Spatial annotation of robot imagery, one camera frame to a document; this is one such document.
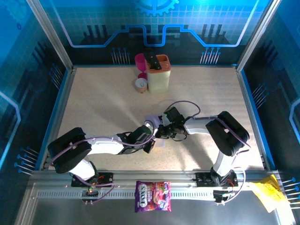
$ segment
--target candy bag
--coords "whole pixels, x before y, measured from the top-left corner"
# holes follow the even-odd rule
[[[171,185],[169,181],[136,182],[135,212],[152,210],[171,211]]]

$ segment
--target gray floor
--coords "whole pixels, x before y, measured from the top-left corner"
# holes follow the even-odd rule
[[[33,225],[276,225],[251,191],[226,206],[197,200],[172,200],[172,212],[134,213],[134,200],[103,200],[86,206],[82,200],[39,199]]]

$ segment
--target yellow paper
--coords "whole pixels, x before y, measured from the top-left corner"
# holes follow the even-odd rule
[[[277,180],[273,174],[258,183],[249,183],[249,186],[269,213],[280,204],[288,203],[288,200],[280,191]]]

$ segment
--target beige tabletop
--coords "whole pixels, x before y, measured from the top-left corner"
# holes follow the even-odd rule
[[[133,87],[139,71],[135,67],[78,68],[63,116],[59,136],[75,127],[85,133],[114,135],[134,131],[146,115],[161,114],[171,103],[189,100],[201,107],[200,116],[228,111],[250,134],[250,152],[240,154],[235,166],[263,169],[250,119],[234,68],[172,67],[165,94],[140,94]],[[195,106],[179,103],[185,117],[197,112]],[[218,148],[210,135],[190,135],[187,140],[166,140],[164,147],[150,154],[90,155],[99,170],[209,170]]]

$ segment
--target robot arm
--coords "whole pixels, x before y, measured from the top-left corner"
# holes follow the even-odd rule
[[[87,135],[79,127],[74,128],[48,146],[56,172],[70,172],[80,176],[83,180],[89,180],[97,174],[97,170],[92,162],[84,160],[87,155],[132,154],[141,149],[150,153],[155,144],[153,134],[155,138],[172,138],[173,140],[177,134],[186,137],[193,134],[210,134],[220,150],[210,172],[212,181],[219,186],[232,173],[234,156],[249,139],[248,132],[228,112],[222,112],[218,116],[194,119],[193,117],[184,118],[175,107],[172,107],[158,118],[160,121],[158,128],[155,128],[150,121],[134,132],[105,137],[105,140],[104,137]]]

